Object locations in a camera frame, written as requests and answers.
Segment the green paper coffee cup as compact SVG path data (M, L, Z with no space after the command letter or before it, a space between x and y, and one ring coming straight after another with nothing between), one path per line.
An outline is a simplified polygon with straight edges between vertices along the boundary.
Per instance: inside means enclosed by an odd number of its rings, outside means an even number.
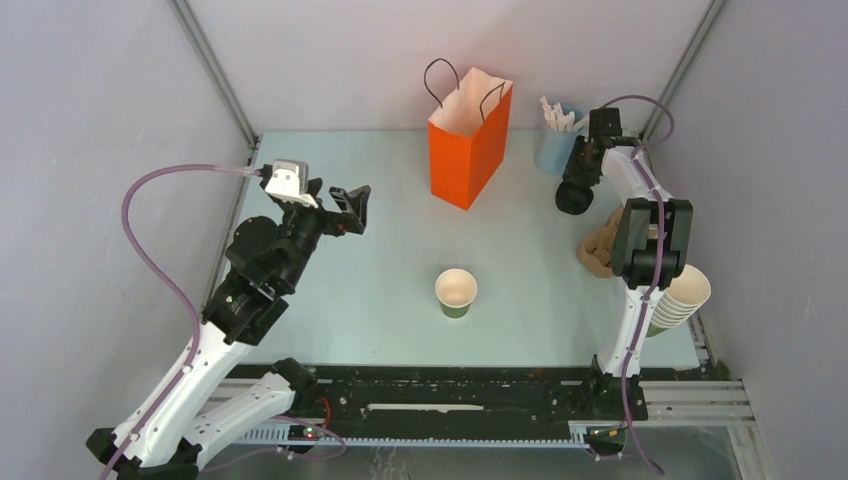
M478 293L475 277L464 269L443 271L435 281L435 294L442 313L451 319L465 316Z

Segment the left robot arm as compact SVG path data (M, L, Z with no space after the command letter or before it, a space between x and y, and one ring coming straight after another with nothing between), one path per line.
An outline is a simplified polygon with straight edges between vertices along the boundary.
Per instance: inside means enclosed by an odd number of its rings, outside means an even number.
M243 393L200 410L288 307L322 236L362 234L368 185L329 191L339 209L278 200L283 216L254 216L236 229L225 252L230 270L198 313L199 329L135 414L95 430L87 448L120 479L194 479L209 462L263 421L304 416L316 403L314 375L293 358L276 362Z

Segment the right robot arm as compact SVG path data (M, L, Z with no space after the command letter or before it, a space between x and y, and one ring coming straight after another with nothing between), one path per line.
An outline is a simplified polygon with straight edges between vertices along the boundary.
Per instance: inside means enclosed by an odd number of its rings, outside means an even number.
M638 396L640 354L649 320L664 291L686 265L692 204L668 193L644 162L641 142L624 134L618 108L602 106L588 117L556 191L557 208L581 215L593 188L608 180L623 209L611 245L611 271L623 303L612 342L593 357L581 384L585 411L606 418Z

